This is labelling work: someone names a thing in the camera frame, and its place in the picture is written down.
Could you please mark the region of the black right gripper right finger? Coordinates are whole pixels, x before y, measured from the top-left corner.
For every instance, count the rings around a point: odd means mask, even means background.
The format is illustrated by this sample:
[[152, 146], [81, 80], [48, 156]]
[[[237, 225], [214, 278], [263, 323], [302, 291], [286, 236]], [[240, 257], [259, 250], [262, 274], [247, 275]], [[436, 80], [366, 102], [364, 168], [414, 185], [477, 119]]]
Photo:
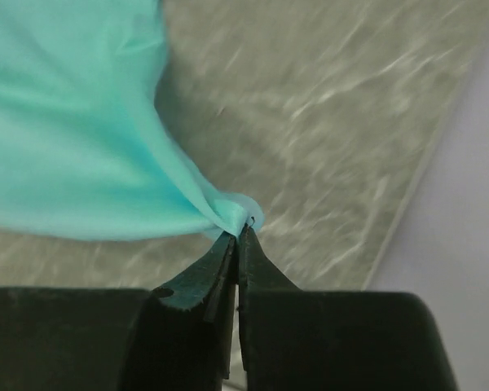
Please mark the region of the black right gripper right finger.
[[434, 316], [407, 292], [305, 291], [239, 238], [240, 346], [250, 390], [455, 390]]

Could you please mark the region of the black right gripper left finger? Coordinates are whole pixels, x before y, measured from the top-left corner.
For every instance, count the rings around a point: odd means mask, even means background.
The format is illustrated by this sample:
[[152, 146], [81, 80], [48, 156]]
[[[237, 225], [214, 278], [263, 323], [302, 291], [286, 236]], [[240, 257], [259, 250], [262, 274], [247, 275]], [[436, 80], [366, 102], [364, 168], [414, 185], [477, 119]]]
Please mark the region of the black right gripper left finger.
[[219, 390], [236, 239], [153, 290], [0, 287], [0, 390]]

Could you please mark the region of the teal t shirt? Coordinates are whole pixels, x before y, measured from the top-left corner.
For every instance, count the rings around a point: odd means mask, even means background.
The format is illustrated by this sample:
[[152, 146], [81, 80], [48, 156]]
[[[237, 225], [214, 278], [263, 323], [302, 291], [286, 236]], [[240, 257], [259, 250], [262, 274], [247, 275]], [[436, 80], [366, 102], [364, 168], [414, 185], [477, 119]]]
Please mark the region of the teal t shirt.
[[158, 1], [0, 1], [0, 229], [83, 240], [223, 232], [265, 220], [212, 185], [154, 105]]

